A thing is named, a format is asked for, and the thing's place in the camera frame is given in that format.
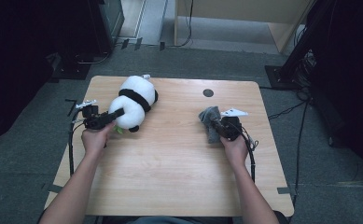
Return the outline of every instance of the white plush toy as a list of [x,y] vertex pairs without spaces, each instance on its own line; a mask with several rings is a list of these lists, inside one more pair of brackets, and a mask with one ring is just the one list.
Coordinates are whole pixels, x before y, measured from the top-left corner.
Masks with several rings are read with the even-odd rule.
[[118,127],[137,132],[146,112],[158,101],[158,93],[149,78],[150,75],[131,76],[120,86],[119,96],[108,109],[108,113],[113,113],[123,108],[125,114],[116,119]]

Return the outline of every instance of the hand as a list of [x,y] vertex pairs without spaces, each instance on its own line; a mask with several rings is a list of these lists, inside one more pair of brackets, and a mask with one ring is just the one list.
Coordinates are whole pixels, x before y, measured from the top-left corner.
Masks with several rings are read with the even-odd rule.
[[111,122],[100,131],[86,129],[82,132],[81,138],[83,146],[85,147],[86,156],[93,155],[101,157],[103,155],[103,149],[108,140],[108,134],[114,126],[115,122]]
[[225,153],[233,170],[244,167],[245,159],[248,155],[247,145],[244,138],[239,135],[234,141],[221,137],[221,142],[225,147]]

